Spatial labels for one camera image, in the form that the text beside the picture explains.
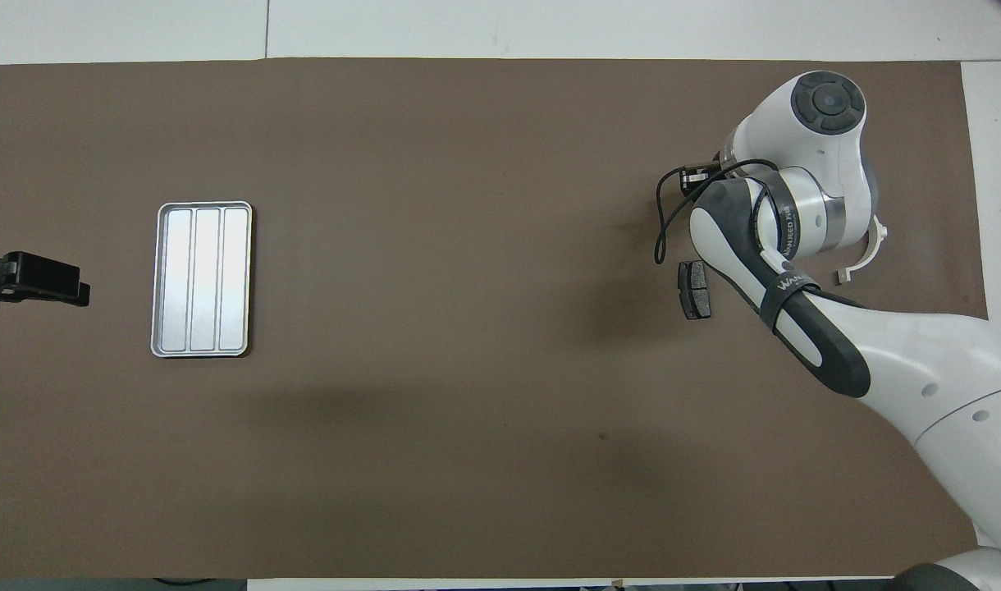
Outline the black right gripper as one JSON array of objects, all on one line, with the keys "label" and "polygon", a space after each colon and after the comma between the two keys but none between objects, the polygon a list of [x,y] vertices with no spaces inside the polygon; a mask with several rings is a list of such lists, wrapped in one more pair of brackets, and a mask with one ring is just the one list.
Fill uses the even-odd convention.
[{"label": "black right gripper", "polygon": [[721,173],[721,166],[684,166],[679,172],[679,189],[682,195],[690,195],[698,187],[707,185],[710,180],[722,180],[726,173]]}]

